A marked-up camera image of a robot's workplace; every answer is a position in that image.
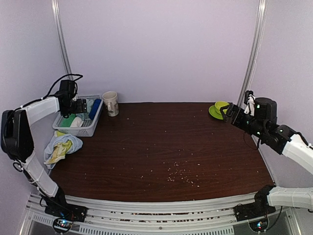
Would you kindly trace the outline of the beige ceramic mug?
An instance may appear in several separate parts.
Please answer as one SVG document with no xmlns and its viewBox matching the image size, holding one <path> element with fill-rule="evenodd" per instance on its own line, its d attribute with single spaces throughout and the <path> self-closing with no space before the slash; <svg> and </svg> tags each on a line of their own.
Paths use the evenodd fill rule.
<svg viewBox="0 0 313 235">
<path fill-rule="evenodd" d="M 118 93 L 115 91 L 108 91 L 103 93 L 102 99 L 105 103 L 108 116 L 115 117 L 119 114 Z"/>
</svg>

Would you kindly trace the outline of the white plastic basket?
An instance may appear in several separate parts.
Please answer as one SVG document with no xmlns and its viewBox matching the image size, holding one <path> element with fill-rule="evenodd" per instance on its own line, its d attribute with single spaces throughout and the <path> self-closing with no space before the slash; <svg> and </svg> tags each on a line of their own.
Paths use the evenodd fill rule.
<svg viewBox="0 0 313 235">
<path fill-rule="evenodd" d="M 100 114 L 103 109 L 103 100 L 100 95 L 78 95 L 77 98 L 85 99 L 87 101 L 87 113 L 75 114 L 69 117 L 69 121 L 64 121 L 64 118 L 58 114 L 52 128 L 65 134 L 71 134 L 77 137 L 92 137 Z M 95 112 L 94 118 L 89 118 L 89 113 L 92 110 L 93 103 L 99 99 L 99 105 Z"/>
</svg>

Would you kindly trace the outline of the aluminium front rail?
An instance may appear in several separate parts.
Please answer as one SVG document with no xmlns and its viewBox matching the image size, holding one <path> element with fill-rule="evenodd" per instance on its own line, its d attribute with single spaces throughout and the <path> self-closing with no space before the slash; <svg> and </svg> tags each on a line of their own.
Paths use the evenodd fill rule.
<svg viewBox="0 0 313 235">
<path fill-rule="evenodd" d="M 271 226 L 279 208 L 267 216 L 237 221 L 233 207 L 251 203 L 254 193 L 163 203 L 66 199 L 88 209 L 85 221 L 74 222 L 67 235 L 304 235 L 293 208 L 283 208 L 275 226 L 265 233 L 253 231 L 252 224 L 268 219 Z M 57 234 L 52 228 L 54 217 L 45 214 L 39 202 L 40 196 L 30 195 L 18 235 Z"/>
</svg>

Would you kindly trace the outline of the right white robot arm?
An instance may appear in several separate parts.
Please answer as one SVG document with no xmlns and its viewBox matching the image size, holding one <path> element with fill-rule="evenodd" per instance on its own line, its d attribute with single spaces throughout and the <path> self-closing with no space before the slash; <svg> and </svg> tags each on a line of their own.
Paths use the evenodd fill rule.
<svg viewBox="0 0 313 235">
<path fill-rule="evenodd" d="M 313 171 L 313 146 L 300 132 L 287 125 L 277 124 L 277 103 L 269 98 L 255 98 L 249 93 L 245 98 L 246 108 L 233 103 L 222 106 L 220 113 L 224 121 L 245 133 L 256 136 L 260 144 L 265 144 L 277 154 L 283 155 L 309 173 Z M 283 188 L 265 186 L 254 196 L 250 205 L 236 207 L 238 214 L 244 211 L 261 216 L 276 206 L 313 209 L 312 188 Z"/>
</svg>

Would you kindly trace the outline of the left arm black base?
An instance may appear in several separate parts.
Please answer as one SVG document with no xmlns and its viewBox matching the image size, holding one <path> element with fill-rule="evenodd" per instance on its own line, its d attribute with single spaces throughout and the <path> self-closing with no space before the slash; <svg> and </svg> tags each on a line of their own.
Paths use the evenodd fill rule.
<svg viewBox="0 0 313 235">
<path fill-rule="evenodd" d="M 78 206 L 68 204 L 63 208 L 57 205 L 46 206 L 45 213 L 54 217 L 63 218 L 73 222 L 84 222 L 87 215 L 87 208 L 84 206 Z"/>
</svg>

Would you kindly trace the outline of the rolled white towel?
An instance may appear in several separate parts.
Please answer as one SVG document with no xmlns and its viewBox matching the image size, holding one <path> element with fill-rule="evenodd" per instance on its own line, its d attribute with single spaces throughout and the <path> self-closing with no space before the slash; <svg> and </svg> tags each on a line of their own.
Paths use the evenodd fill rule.
<svg viewBox="0 0 313 235">
<path fill-rule="evenodd" d="M 83 125 L 84 121 L 80 117 L 75 117 L 70 125 L 70 128 L 79 128 Z"/>
</svg>

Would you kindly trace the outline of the rolled green towel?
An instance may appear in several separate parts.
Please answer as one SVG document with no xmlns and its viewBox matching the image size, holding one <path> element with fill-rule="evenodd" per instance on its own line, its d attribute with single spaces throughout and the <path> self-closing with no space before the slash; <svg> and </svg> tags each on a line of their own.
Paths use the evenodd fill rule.
<svg viewBox="0 0 313 235">
<path fill-rule="evenodd" d="M 63 118 L 60 123 L 60 127 L 70 127 L 73 120 L 76 118 L 76 115 L 70 115 L 68 118 Z"/>
</svg>

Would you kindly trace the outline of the green saucer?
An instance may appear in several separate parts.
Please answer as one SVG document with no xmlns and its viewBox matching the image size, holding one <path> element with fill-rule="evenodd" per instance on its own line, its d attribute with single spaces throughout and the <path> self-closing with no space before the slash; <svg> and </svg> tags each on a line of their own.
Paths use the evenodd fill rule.
<svg viewBox="0 0 313 235">
<path fill-rule="evenodd" d="M 212 106 L 209 107 L 208 112 L 209 112 L 209 114 L 210 114 L 212 117 L 214 117 L 214 118 L 216 118 L 216 119 L 219 119 L 219 120 L 223 120 L 222 115 L 219 115 L 219 114 L 216 112 L 214 105 L 212 105 Z"/>
</svg>

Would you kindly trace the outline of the aluminium frame post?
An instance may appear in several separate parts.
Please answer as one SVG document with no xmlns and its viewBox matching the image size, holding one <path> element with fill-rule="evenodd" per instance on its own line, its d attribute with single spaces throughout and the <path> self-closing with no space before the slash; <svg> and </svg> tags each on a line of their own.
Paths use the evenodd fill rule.
<svg viewBox="0 0 313 235">
<path fill-rule="evenodd" d="M 58 0 L 52 0 L 51 1 L 51 7 L 52 7 L 52 14 L 55 21 L 58 41 L 59 41 L 59 47 L 61 51 L 61 59 L 64 65 L 64 69 L 66 74 L 72 73 L 70 62 L 67 54 L 67 48 L 66 48 L 66 42 L 64 38 L 63 33 L 63 26 L 62 26 L 62 20 L 61 20 L 61 13 L 59 8 L 59 1 Z"/>
<path fill-rule="evenodd" d="M 244 102 L 245 91 L 250 89 L 252 80 L 254 77 L 257 56 L 261 47 L 263 33 L 264 33 L 267 5 L 268 5 L 267 0 L 259 0 L 254 35 L 253 35 L 252 46 L 250 50 L 250 56 L 248 59 L 248 64 L 247 64 L 243 84 L 241 87 L 240 95 L 237 101 L 237 105 L 239 105 L 240 107 Z"/>
</svg>

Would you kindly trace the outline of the rolled pale teal towel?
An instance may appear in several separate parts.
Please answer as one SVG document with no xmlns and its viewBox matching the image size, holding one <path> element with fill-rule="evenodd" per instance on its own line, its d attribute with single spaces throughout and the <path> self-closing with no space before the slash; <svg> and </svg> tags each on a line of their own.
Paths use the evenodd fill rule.
<svg viewBox="0 0 313 235">
<path fill-rule="evenodd" d="M 92 110 L 94 104 L 94 100 L 93 99 L 88 99 L 87 100 L 87 113 L 89 114 Z"/>
</svg>

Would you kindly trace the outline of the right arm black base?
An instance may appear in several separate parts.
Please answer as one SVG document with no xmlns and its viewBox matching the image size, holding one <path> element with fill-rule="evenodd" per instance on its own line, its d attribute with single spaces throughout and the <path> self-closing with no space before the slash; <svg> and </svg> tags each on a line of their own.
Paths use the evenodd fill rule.
<svg viewBox="0 0 313 235">
<path fill-rule="evenodd" d="M 237 221 L 251 220 L 276 212 L 272 206 L 257 206 L 256 203 L 238 204 L 234 208 Z"/>
</svg>

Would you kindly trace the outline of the green cup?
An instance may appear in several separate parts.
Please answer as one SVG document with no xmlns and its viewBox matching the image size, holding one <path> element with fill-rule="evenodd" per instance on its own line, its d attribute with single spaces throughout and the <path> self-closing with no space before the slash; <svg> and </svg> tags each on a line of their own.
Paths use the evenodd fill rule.
<svg viewBox="0 0 313 235">
<path fill-rule="evenodd" d="M 215 102 L 215 110 L 216 110 L 216 112 L 219 114 L 219 115 L 221 115 L 222 113 L 221 113 L 221 108 L 223 108 L 223 107 L 226 107 L 227 105 L 229 105 L 229 103 L 228 102 L 225 102 L 225 101 L 217 101 L 217 102 Z"/>
</svg>

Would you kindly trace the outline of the left aluminium frame post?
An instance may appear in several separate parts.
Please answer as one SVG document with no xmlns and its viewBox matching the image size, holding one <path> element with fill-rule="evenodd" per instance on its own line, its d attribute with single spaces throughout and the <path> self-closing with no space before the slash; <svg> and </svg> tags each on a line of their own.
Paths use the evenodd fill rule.
<svg viewBox="0 0 313 235">
<path fill-rule="evenodd" d="M 70 62 L 67 54 L 67 48 L 66 48 L 66 42 L 64 38 L 63 33 L 63 26 L 62 26 L 62 20 L 61 20 L 61 13 L 59 8 L 59 1 L 58 0 L 52 0 L 51 1 L 51 7 L 52 7 L 52 14 L 55 21 L 58 41 L 59 41 L 59 47 L 61 51 L 61 59 L 64 65 L 64 69 L 66 74 L 72 73 Z"/>
</svg>

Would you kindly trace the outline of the right aluminium frame post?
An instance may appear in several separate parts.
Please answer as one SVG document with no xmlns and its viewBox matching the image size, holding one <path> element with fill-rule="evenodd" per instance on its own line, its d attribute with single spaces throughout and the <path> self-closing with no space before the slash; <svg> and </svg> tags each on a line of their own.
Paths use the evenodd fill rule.
<svg viewBox="0 0 313 235">
<path fill-rule="evenodd" d="M 248 64 L 247 64 L 243 84 L 241 87 L 240 95 L 237 101 L 237 105 L 239 105 L 240 107 L 244 102 L 245 91 L 250 89 L 252 80 L 254 77 L 257 56 L 261 47 L 263 33 L 264 33 L 267 5 L 268 5 L 267 0 L 259 0 L 254 35 L 253 35 L 252 46 L 250 50 L 250 56 L 248 59 Z"/>
</svg>

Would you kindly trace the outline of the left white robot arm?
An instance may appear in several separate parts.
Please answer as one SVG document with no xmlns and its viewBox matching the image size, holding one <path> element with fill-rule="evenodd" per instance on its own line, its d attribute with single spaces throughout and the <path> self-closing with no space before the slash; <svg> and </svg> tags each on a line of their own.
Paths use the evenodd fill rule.
<svg viewBox="0 0 313 235">
<path fill-rule="evenodd" d="M 85 99 L 73 99 L 68 92 L 59 92 L 54 96 L 42 97 L 15 110 L 6 110 L 2 113 L 0 134 L 2 151 L 13 161 L 16 170 L 22 172 L 38 189 L 45 201 L 51 203 L 51 209 L 59 217 L 68 216 L 70 206 L 62 188 L 51 179 L 37 158 L 31 126 L 54 113 L 60 113 L 67 118 L 71 114 L 86 111 Z"/>
</svg>

